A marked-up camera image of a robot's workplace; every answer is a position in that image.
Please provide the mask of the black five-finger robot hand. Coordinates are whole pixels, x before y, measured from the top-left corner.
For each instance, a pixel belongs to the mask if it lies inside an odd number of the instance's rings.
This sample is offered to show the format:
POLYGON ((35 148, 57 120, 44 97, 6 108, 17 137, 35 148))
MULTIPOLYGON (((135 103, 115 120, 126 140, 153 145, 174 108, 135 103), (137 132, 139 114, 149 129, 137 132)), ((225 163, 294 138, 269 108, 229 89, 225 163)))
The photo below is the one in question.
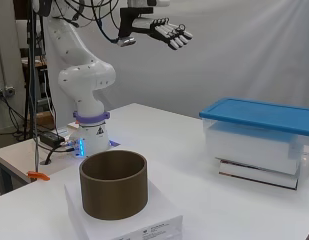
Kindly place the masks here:
POLYGON ((171 24, 168 18, 155 19, 150 24, 151 34, 154 39, 163 41, 172 50, 178 50, 193 39, 193 35, 186 30, 184 24, 171 24))

